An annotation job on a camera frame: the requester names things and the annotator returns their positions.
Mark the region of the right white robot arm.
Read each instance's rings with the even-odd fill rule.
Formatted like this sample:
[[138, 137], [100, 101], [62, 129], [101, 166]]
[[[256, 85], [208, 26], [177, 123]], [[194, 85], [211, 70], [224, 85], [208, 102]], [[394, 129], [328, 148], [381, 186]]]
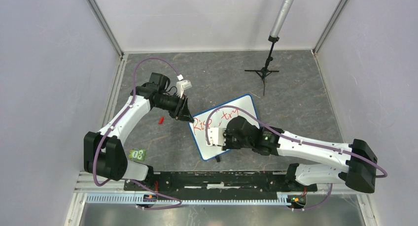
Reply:
[[249, 148], [264, 156], [312, 161], [289, 166], [284, 182], [292, 191], [312, 184], [345, 184], [357, 192], [375, 192], [378, 158], [364, 140], [336, 143], [304, 139], [280, 128], [258, 128], [242, 116], [233, 118], [221, 133], [224, 149]]

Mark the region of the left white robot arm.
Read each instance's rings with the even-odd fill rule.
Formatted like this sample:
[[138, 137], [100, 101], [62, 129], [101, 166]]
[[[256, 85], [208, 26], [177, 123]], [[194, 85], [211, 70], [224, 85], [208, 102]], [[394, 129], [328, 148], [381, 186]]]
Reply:
[[108, 124], [97, 132], [90, 131], [85, 135], [83, 164], [86, 172], [114, 181], [134, 179], [142, 190], [154, 186], [155, 177], [148, 173], [151, 168], [128, 160], [123, 144], [152, 108], [168, 111], [175, 120], [194, 121], [188, 109], [188, 98], [184, 94], [192, 84], [182, 75], [177, 78], [176, 93], [170, 95], [167, 90], [169, 78], [153, 72], [147, 83], [134, 87], [123, 108]]

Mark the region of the red marker cap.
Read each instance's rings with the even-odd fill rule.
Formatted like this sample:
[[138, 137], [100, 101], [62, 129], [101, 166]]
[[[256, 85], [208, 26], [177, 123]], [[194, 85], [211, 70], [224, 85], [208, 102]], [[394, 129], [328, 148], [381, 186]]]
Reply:
[[161, 125], [164, 122], [164, 119], [165, 119], [164, 117], [161, 117], [158, 124]]

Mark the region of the blue framed whiteboard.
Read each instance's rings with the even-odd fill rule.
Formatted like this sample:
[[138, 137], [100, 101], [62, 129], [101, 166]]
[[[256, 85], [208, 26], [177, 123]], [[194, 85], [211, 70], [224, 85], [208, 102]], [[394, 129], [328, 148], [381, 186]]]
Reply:
[[214, 114], [211, 114], [211, 112], [217, 108], [217, 106], [215, 106], [212, 109], [208, 109], [195, 115], [194, 122], [189, 123], [192, 137], [194, 138], [201, 158], [205, 161], [225, 153], [221, 147], [207, 145], [205, 135], [206, 128], [226, 128], [228, 122], [237, 116], [242, 116], [252, 125], [260, 127], [258, 122], [242, 112], [244, 110], [255, 118], [258, 117], [253, 98], [250, 94], [245, 94], [229, 102], [221, 104], [221, 106], [225, 105], [235, 106], [239, 109], [222, 108], [217, 110]]

